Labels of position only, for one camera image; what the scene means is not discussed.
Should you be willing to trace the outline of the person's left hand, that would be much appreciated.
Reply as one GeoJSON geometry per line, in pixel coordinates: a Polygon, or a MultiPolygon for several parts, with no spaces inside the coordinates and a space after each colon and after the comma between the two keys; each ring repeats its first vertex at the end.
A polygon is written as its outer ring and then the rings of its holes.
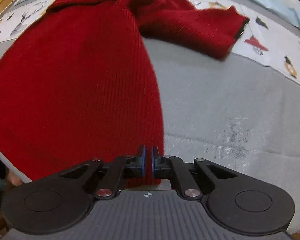
{"type": "Polygon", "coordinates": [[[6,179],[13,185],[13,186],[20,186],[23,185],[23,181],[16,176],[12,171],[7,171],[6,179]]]}

